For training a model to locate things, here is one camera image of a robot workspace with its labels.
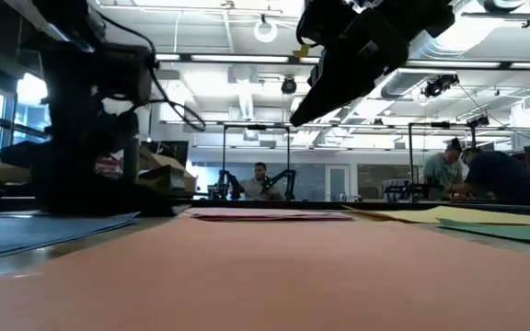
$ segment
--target blue mat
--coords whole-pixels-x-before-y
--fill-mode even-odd
[[[135,222],[136,213],[110,218],[0,216],[0,257],[99,234]]]

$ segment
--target person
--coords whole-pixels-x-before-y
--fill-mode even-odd
[[[444,153],[431,156],[424,164],[422,174],[425,184],[438,184],[443,189],[429,190],[430,200],[439,200],[448,196],[451,187],[463,182],[459,155],[461,154],[461,143],[457,138],[453,139]]]
[[[269,191],[263,191],[263,179],[267,174],[267,166],[262,162],[255,164],[255,176],[251,179],[244,179],[240,181],[240,186],[245,190],[246,200],[257,201],[282,201],[283,197],[279,189],[273,186]]]
[[[530,172],[515,159],[502,152],[482,152],[468,148],[462,162],[469,166],[465,183],[452,191],[467,194],[492,192],[498,202],[512,205],[530,205]]]

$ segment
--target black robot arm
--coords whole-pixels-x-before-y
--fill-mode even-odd
[[[265,177],[263,179],[263,190],[261,191],[261,194],[267,193],[267,191],[269,191],[282,178],[287,178],[284,197],[286,201],[294,201],[295,174],[295,170],[286,169],[273,178]]]
[[[200,127],[192,126],[203,129],[202,119],[169,100],[158,83],[153,42],[103,16],[86,0],[32,3],[62,36],[54,40],[42,33],[23,43],[23,47],[40,52],[48,89],[44,101],[51,116],[47,130],[51,139],[30,147],[30,176],[37,200],[52,211],[74,213],[112,214],[139,211],[155,202],[164,205],[163,198],[148,187],[95,173],[98,157],[124,149],[138,133],[134,111],[140,106],[168,103],[176,112],[183,108],[200,121]],[[106,42],[106,23],[146,40],[148,45]],[[151,99],[153,83],[161,98]],[[132,106],[120,115],[112,115],[104,109],[105,98],[129,101]]]
[[[325,47],[312,69],[312,86],[290,122],[300,126],[367,96],[375,80],[403,65],[409,43],[426,30],[437,37],[455,23],[450,0],[310,0],[300,19],[298,41]]]
[[[226,200],[229,190],[231,200],[239,200],[240,194],[245,192],[245,189],[234,175],[228,171],[220,170],[218,182],[216,183],[216,198],[218,200]]]

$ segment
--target table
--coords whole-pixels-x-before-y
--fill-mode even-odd
[[[375,222],[365,215],[354,216],[358,222]],[[95,234],[85,238],[75,239],[58,245],[50,245],[42,248],[37,248],[28,252],[23,252],[8,257],[0,257],[0,275],[17,272],[24,268],[38,266],[44,262],[53,260],[57,257],[99,245],[109,240],[118,239],[128,234],[132,234],[144,229],[157,226],[172,220],[172,217],[155,217],[143,218],[139,223],[126,226],[110,232]],[[483,245],[490,245],[498,248],[510,249],[514,251],[530,254],[530,244],[521,243],[513,240],[490,237],[481,234],[463,233],[454,230],[441,229],[437,224],[412,224],[428,231],[434,231],[444,235],[450,235],[463,240],[480,243]]]

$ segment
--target yellow paper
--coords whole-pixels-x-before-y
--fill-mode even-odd
[[[530,216],[507,212],[477,211],[453,207],[436,207],[427,211],[361,211],[347,206],[344,207],[349,211],[359,212],[385,220],[414,223],[438,223],[438,219],[445,218],[465,223],[530,225]]]
[[[302,45],[299,51],[293,51],[294,56],[298,59],[308,56],[308,53],[310,53],[310,46],[308,45]]]

